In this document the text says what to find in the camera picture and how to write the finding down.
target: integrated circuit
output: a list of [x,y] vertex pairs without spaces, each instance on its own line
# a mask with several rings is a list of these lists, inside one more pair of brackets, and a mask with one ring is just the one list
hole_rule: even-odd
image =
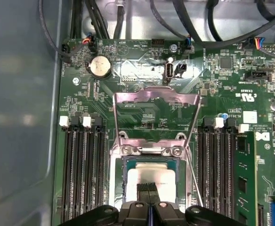
[[221,69],[232,69],[233,62],[231,57],[221,57],[220,58],[220,68]]
[[243,193],[246,193],[246,184],[247,184],[247,180],[242,178],[242,177],[239,177],[238,178],[238,188],[239,188],[239,191],[243,192]]

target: cable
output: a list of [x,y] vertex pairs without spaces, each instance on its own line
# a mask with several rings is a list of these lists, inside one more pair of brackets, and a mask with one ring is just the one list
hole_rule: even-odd
[[199,37],[197,31],[195,30],[193,23],[189,17],[189,14],[186,11],[186,7],[184,5],[183,0],[172,0],[175,11],[185,27],[186,31],[189,33],[189,35],[194,39],[195,42],[202,43],[201,38]]
[[95,13],[94,13],[94,10],[93,10],[93,8],[92,8],[92,5],[91,5],[91,3],[90,3],[89,0],[84,0],[84,2],[85,2],[85,5],[86,5],[87,10],[88,10],[88,12],[89,12],[89,16],[90,16],[90,18],[91,18],[92,25],[93,25],[94,28],[95,28],[96,34],[97,34],[98,38],[102,39],[102,38],[103,38],[103,34],[102,34],[101,29],[100,29],[100,25],[99,25],[99,22],[98,22],[98,20],[97,20],[97,18],[96,18],[96,15],[95,15]]
[[73,55],[75,55],[76,53],[78,53],[80,51],[80,49],[83,47],[84,44],[79,44],[72,52],[70,53],[65,53],[62,50],[60,50],[54,43],[54,41],[52,40],[47,25],[45,23],[45,19],[44,19],[44,14],[43,14],[43,0],[38,0],[38,13],[39,13],[39,19],[40,19],[40,24],[42,27],[42,30],[44,32],[44,35],[46,37],[46,39],[48,40],[50,46],[61,56],[63,57],[71,57]]
[[77,7],[76,7],[76,19],[75,19],[75,34],[76,38],[81,38],[81,31],[82,31],[82,13],[83,13],[83,0],[76,0],[77,1]]
[[157,11],[157,8],[155,7],[154,4],[154,0],[150,0],[150,9],[152,11],[153,16],[155,17],[155,19],[162,25],[164,26],[166,29],[168,29],[172,34],[176,35],[177,37],[179,37],[180,39],[186,39],[186,36],[178,33],[177,31],[175,31],[171,26],[169,26],[166,21],[162,18],[162,16],[160,15],[160,13]]
[[174,8],[178,14],[179,19],[182,21],[184,27],[186,28],[186,30],[190,30],[190,35],[191,37],[194,39],[194,41],[196,42],[196,44],[201,45],[203,48],[207,48],[207,49],[213,49],[213,48],[224,48],[226,46],[229,45],[233,45],[235,43],[239,43],[242,41],[247,40],[249,37],[254,37],[254,36],[258,36],[259,34],[265,32],[266,30],[268,30],[269,28],[271,28],[272,26],[275,25],[275,19],[273,19],[272,21],[264,24],[263,26],[248,32],[247,34],[241,35],[237,38],[234,39],[230,39],[230,40],[226,40],[226,41],[208,41],[208,42],[203,42],[201,41],[199,35],[197,34],[191,19],[186,11],[185,5],[183,3],[182,0],[173,0],[173,5]]
[[275,15],[270,12],[266,5],[264,4],[263,0],[257,0],[257,8],[259,13],[268,21],[272,21],[275,19]]
[[104,20],[102,14],[101,14],[101,11],[100,11],[98,5],[96,4],[96,1],[95,0],[90,0],[90,3],[91,3],[91,6],[94,8],[96,19],[98,20],[100,29],[103,32],[102,33],[103,38],[104,39],[110,39],[109,34],[108,34],[108,30],[107,30],[107,27],[106,27],[106,24],[105,24],[105,20]]
[[215,6],[217,6],[218,2],[219,0],[208,0],[206,8],[208,10],[207,16],[208,16],[209,30],[216,41],[222,41],[214,25],[214,8]]
[[117,24],[114,29],[113,39],[119,39],[121,36],[121,31],[124,22],[124,7],[118,6],[118,13],[117,13]]

